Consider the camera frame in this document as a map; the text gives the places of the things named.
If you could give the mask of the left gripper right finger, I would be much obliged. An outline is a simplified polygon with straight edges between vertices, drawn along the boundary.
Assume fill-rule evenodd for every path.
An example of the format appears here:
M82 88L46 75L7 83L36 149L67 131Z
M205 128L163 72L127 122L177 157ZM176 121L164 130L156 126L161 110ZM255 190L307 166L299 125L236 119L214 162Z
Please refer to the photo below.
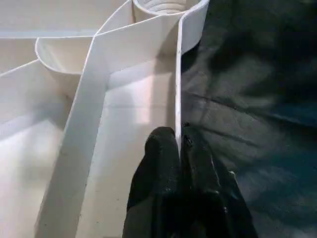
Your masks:
M191 196L191 216L200 238L256 238L251 213L238 188L235 174L216 158L199 130L182 128L181 159L186 191Z

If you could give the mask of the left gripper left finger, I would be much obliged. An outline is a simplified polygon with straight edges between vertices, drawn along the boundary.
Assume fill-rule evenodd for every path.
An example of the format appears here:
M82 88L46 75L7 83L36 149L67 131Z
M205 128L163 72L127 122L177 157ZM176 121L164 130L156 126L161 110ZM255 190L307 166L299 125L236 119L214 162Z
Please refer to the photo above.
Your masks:
M175 238L181 227L181 169L174 130L148 136L130 186L124 238Z

